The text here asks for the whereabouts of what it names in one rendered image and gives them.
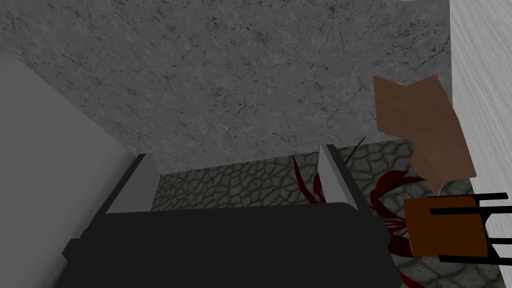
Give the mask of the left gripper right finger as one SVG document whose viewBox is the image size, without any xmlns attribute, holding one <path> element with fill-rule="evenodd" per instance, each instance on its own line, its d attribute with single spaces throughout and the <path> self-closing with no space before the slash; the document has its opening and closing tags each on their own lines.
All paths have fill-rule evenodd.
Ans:
<svg viewBox="0 0 512 288">
<path fill-rule="evenodd" d="M 370 210 L 366 198 L 334 145 L 320 146 L 317 171 L 327 203 L 347 203 L 357 211 Z"/>
</svg>

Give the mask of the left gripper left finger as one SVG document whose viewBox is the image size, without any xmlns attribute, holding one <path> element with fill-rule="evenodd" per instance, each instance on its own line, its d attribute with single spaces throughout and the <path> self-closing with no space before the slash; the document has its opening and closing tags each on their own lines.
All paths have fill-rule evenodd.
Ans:
<svg viewBox="0 0 512 288">
<path fill-rule="evenodd" d="M 128 179 L 106 211 L 112 213 L 148 212 L 151 210 L 161 174 L 151 153 L 139 154 L 129 168 Z"/>
</svg>

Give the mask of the brown stool with black legs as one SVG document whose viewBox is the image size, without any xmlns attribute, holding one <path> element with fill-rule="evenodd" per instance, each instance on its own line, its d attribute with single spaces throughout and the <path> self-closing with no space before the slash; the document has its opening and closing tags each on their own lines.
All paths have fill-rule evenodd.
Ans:
<svg viewBox="0 0 512 288">
<path fill-rule="evenodd" d="M 512 245 L 512 238 L 492 238 L 486 222 L 493 214 L 512 214 L 512 206 L 481 206 L 507 200 L 506 192 L 408 198 L 403 212 L 411 254 L 445 263 L 512 266 L 494 245 Z"/>
</svg>

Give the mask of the light brown cardboard box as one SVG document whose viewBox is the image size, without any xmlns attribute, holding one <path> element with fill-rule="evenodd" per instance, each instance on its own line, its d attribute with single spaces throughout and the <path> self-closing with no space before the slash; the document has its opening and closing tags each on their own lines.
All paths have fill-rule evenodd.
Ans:
<svg viewBox="0 0 512 288">
<path fill-rule="evenodd" d="M 477 176 L 459 118 L 437 75 L 408 85 L 374 76 L 377 129 L 415 144 L 410 164 L 439 195 L 447 182 Z"/>
</svg>

